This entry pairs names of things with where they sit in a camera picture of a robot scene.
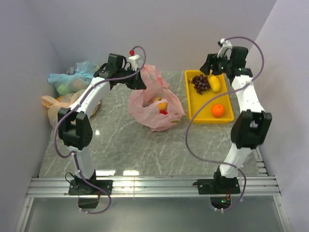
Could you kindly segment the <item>dark fake grape bunch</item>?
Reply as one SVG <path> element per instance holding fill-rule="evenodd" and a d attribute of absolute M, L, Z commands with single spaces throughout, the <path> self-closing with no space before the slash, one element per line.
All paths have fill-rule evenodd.
<path fill-rule="evenodd" d="M 204 75 L 199 75 L 193 77 L 191 83 L 194 85 L 194 89 L 198 94 L 203 94 L 205 91 L 210 89 L 210 84 L 208 81 L 208 77 Z"/>

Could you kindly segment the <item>yellow fake lemon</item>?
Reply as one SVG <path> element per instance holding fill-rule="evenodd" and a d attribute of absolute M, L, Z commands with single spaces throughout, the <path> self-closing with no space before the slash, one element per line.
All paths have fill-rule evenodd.
<path fill-rule="evenodd" d="M 219 92 L 221 90 L 221 84 L 217 76 L 211 76 L 208 78 L 209 85 L 213 92 Z"/>

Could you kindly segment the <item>pink plastic bag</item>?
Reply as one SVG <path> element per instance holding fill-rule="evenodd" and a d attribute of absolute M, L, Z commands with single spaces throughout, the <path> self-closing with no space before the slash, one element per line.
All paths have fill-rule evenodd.
<path fill-rule="evenodd" d="M 144 65 L 141 78 L 146 89 L 131 93 L 127 103 L 128 113 L 151 131 L 165 131 L 177 125 L 185 112 L 179 98 L 170 90 L 170 84 L 154 65 Z M 154 102 L 159 97 L 168 104 L 167 115 L 160 114 L 157 106 L 159 102 Z"/>

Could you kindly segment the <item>red fake apple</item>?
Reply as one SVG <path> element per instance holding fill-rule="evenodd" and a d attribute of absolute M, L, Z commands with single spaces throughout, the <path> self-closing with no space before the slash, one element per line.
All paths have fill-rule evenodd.
<path fill-rule="evenodd" d="M 160 112 L 160 114 L 163 114 L 163 115 L 167 115 L 168 114 L 168 112 L 165 111 L 165 110 L 160 110 L 159 112 Z"/>

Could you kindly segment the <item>orange fake fruit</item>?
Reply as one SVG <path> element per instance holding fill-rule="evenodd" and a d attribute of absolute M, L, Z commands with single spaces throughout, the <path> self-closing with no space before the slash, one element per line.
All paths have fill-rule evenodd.
<path fill-rule="evenodd" d="M 159 111 L 165 111 L 167 109 L 168 104 L 163 101 L 163 98 L 161 98 L 161 97 L 156 98 L 156 99 L 154 99 L 154 102 L 159 102 L 159 104 L 157 105 Z"/>
<path fill-rule="evenodd" d="M 221 118 L 225 115 L 225 107 L 221 104 L 214 104 L 211 108 L 211 115 L 215 118 Z"/>

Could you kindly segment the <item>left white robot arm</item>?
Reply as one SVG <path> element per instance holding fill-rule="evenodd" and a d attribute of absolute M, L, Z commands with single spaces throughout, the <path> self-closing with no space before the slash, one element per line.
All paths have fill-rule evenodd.
<path fill-rule="evenodd" d="M 130 51 L 130 57 L 110 53 L 108 61 L 102 64 L 93 75 L 91 83 L 68 108 L 60 108 L 57 117 L 58 124 L 54 138 L 59 138 L 68 147 L 68 156 L 72 157 L 75 174 L 70 183 L 72 189 L 81 190 L 84 194 L 92 194 L 99 189 L 96 171 L 87 149 L 93 131 L 89 118 L 97 103 L 117 84 L 125 84 L 129 89 L 146 89 L 141 79 L 141 69 L 145 64 L 145 56 L 135 55 Z"/>

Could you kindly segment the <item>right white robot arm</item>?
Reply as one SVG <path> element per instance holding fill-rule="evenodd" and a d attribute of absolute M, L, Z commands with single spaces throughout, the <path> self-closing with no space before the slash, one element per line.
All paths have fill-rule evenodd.
<path fill-rule="evenodd" d="M 248 155 L 261 145 L 267 135 L 272 114 L 261 106 L 253 85 L 251 69 L 246 68 L 248 49 L 222 46 L 217 54 L 209 54 L 200 68 L 204 74 L 226 74 L 239 103 L 240 115 L 231 129 L 231 148 L 214 173 L 212 187 L 218 193 L 239 193 L 238 169 Z"/>

